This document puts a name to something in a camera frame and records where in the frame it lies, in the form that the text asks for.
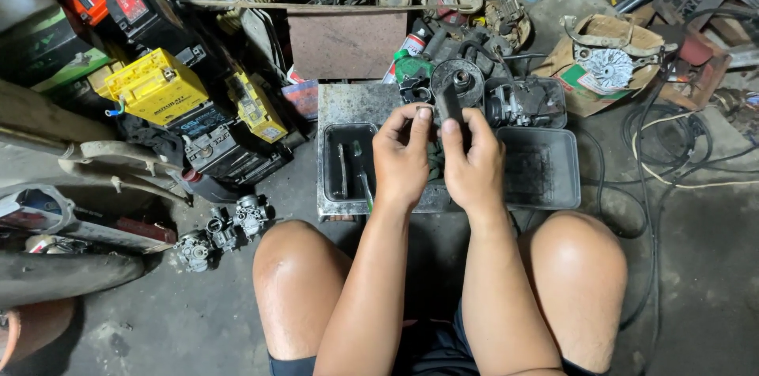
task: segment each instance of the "finger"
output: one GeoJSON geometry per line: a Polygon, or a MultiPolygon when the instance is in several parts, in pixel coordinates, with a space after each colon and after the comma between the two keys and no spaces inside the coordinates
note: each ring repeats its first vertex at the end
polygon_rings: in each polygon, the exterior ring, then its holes
{"type": "Polygon", "coordinates": [[[464,137],[461,135],[461,127],[457,120],[453,118],[446,119],[442,122],[442,150],[446,155],[446,167],[449,164],[466,163],[467,157],[464,155],[464,137]]]}
{"type": "Polygon", "coordinates": [[[395,108],[393,109],[393,113],[390,114],[390,117],[387,118],[377,134],[391,138],[393,140],[397,140],[398,133],[403,128],[403,126],[406,125],[406,121],[413,119],[413,117],[417,114],[418,106],[431,107],[426,103],[411,103],[406,106],[401,106],[400,108],[395,108]]]}
{"type": "Polygon", "coordinates": [[[472,146],[492,143],[496,139],[485,115],[479,109],[464,108],[461,109],[461,114],[464,116],[464,122],[467,123],[469,131],[472,132],[472,146]]]}
{"type": "Polygon", "coordinates": [[[427,151],[427,137],[432,125],[432,109],[421,107],[416,110],[412,121],[412,133],[408,139],[407,149],[412,152],[427,151]]]}

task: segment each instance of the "metal sheet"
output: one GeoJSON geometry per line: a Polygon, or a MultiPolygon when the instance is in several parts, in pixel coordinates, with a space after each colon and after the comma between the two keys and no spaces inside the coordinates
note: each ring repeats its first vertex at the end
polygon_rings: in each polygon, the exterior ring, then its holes
{"type": "Polygon", "coordinates": [[[406,13],[288,10],[295,69],[307,80],[382,78],[406,36],[406,13]]]}
{"type": "MultiPolygon", "coordinates": [[[[401,106],[396,84],[320,84],[317,132],[317,211],[319,216],[368,214],[366,202],[334,201],[324,193],[324,131],[334,124],[369,122],[379,128],[401,106]]],[[[414,213],[462,211],[444,185],[424,188],[414,213]]]]}

